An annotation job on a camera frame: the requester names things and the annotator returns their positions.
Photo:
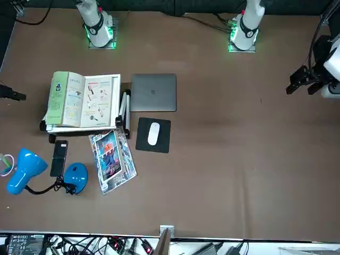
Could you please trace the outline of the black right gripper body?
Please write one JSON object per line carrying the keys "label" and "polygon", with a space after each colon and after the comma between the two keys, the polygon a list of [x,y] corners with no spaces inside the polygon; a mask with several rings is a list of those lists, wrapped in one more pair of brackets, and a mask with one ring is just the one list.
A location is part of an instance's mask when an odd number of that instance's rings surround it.
{"label": "black right gripper body", "polygon": [[12,96],[13,96],[12,88],[1,84],[0,85],[0,97],[1,98],[12,98]]}

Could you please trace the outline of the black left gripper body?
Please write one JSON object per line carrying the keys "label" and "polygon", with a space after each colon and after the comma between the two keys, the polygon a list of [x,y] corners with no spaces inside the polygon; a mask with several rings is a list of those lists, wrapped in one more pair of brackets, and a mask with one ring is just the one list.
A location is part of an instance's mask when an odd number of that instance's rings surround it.
{"label": "black left gripper body", "polygon": [[308,57],[307,82],[326,82],[332,79],[324,67],[332,46],[330,35],[321,35],[314,43]]}

